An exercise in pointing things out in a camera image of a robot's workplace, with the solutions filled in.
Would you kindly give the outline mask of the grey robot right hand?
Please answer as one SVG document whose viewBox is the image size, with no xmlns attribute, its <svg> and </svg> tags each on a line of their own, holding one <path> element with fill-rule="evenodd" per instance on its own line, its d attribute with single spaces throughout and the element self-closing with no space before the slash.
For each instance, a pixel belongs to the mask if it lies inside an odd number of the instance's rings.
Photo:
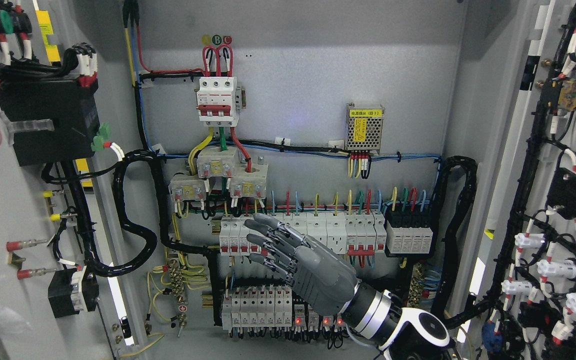
<svg viewBox="0 0 576 360">
<path fill-rule="evenodd" d="M 250 253 L 252 262 L 277 273 L 293 292 L 321 316 L 342 313 L 354 298 L 355 270 L 324 244 L 274 216 L 254 214 L 244 225 L 247 241 L 268 252 Z"/>
</svg>

